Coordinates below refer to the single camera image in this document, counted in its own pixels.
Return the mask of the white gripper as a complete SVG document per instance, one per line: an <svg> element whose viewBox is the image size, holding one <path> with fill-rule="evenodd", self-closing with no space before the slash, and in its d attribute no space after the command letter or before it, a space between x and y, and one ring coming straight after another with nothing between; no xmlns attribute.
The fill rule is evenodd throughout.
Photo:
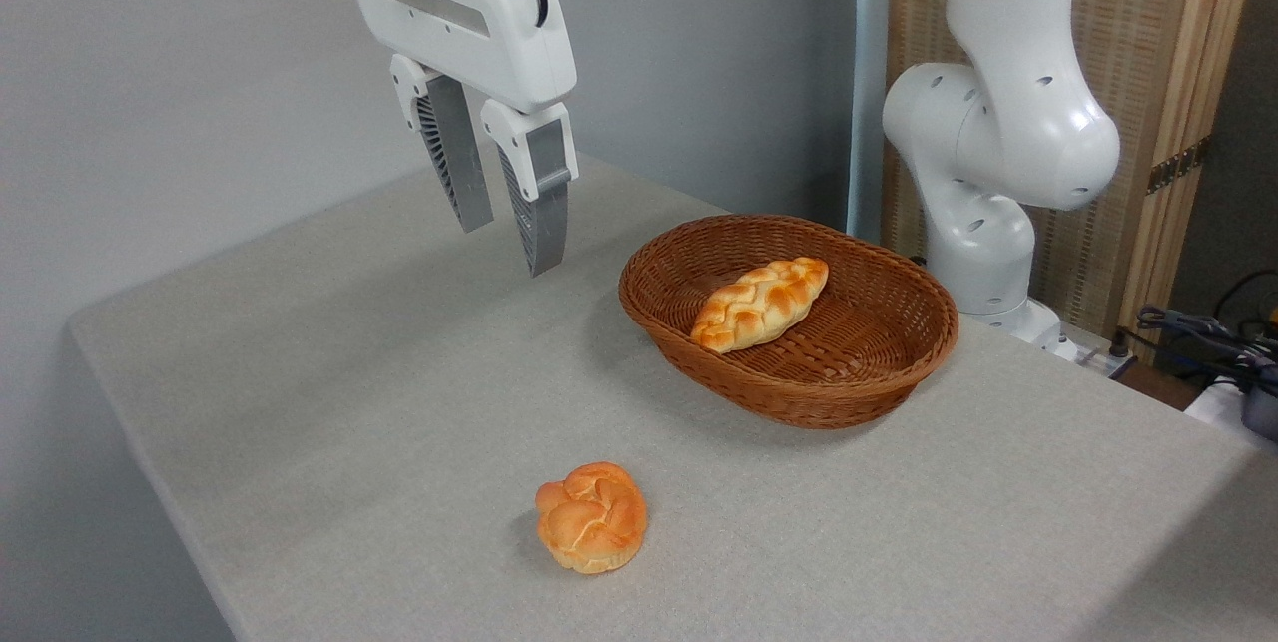
<svg viewBox="0 0 1278 642"><path fill-rule="evenodd" d="M558 0L548 4L537 27L538 0L357 0L374 40L396 52L389 73L403 118L420 134L466 233L493 214L463 83L491 97L482 121L497 145L532 278L562 263L569 184L579 178L561 104L578 70Z"/></svg>

